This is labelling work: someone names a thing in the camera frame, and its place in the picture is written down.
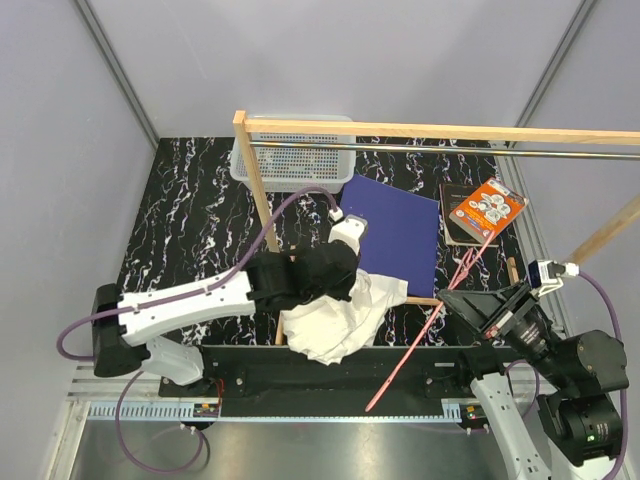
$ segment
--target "metal rod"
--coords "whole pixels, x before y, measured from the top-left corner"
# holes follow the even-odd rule
[[[592,160],[640,160],[640,154],[638,153],[558,152],[542,150],[510,150],[506,148],[435,147],[372,143],[264,142],[260,140],[253,140],[250,143],[252,147],[263,148],[313,148],[324,150],[359,150],[366,152],[452,153],[487,156],[510,155],[513,157],[581,158]]]
[[[547,63],[547,66],[542,72],[536,88],[533,89],[533,92],[531,93],[531,96],[527,101],[527,105],[522,110],[520,118],[518,118],[518,121],[515,124],[516,127],[530,126],[529,124],[531,118],[538,108],[538,105],[544,98],[547,89],[560,70],[560,67],[567,57],[567,54],[571,51],[571,48],[578,38],[578,35],[582,32],[584,26],[587,24],[587,20],[591,17],[591,13],[599,3],[600,0],[582,0],[580,2],[580,5],[578,5],[573,18],[569,22],[569,25],[567,25],[567,29],[560,39],[556,50],[553,52],[553,55],[549,59],[549,63]],[[515,147],[516,143],[517,142],[508,142],[507,146],[513,148]]]
[[[153,126],[153,122],[151,122],[151,118],[145,111],[142,106],[142,102],[138,98],[136,91],[133,88],[133,85],[129,81],[127,74],[122,67],[116,52],[109,42],[109,38],[98,20],[98,16],[91,5],[94,2],[90,2],[89,0],[73,0],[76,8],[84,23],[89,30],[89,34],[93,37],[93,40],[98,47],[98,50],[102,54],[104,61],[107,65],[107,68],[111,71],[113,78],[116,81],[118,87],[120,87],[120,91],[124,96],[125,100],[129,104],[129,107],[133,111],[140,127],[147,136],[149,143],[151,143],[153,149],[158,148],[158,142],[160,141],[160,136]]]

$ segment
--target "white cloth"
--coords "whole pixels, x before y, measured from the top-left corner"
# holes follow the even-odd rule
[[[352,301],[320,297],[282,312],[289,348],[325,365],[373,345],[385,312],[407,301],[407,282],[358,270]]]

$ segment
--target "white plastic basket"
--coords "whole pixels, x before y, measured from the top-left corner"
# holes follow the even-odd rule
[[[352,121],[349,117],[340,115],[256,115],[251,118]],[[281,142],[356,143],[356,137],[350,135],[255,133],[252,138]],[[303,187],[317,185],[335,194],[351,180],[356,165],[354,151],[257,147],[256,156],[267,192],[295,192]],[[249,187],[249,176],[237,140],[231,151],[230,170],[231,178]]]

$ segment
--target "metal floor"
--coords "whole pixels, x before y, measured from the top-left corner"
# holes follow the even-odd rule
[[[547,461],[548,448],[536,415],[529,431]],[[175,468],[195,452],[197,440],[173,431],[149,443],[167,422],[128,422],[130,450],[158,468]],[[206,430],[209,463],[202,457],[192,472],[173,478],[194,480],[506,479],[493,435],[437,433],[453,425],[403,424],[229,424]],[[87,423],[73,480],[157,479],[134,466],[120,451],[112,421]]]

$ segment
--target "white wall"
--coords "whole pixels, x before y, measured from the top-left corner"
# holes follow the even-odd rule
[[[161,136],[236,109],[513,125],[579,0],[90,0]]]
[[[640,130],[640,3],[600,2],[550,87],[531,126]],[[595,148],[579,146],[575,149]],[[600,148],[640,151],[640,148]],[[522,159],[531,204],[554,258],[566,258],[640,191],[640,162]],[[629,357],[630,453],[638,471],[640,421],[640,222],[585,263],[617,309]],[[602,301],[582,280],[563,289],[576,331],[612,333]]]
[[[0,2],[0,105],[0,477],[35,479],[74,370],[55,338],[116,279],[152,150],[70,1]]]

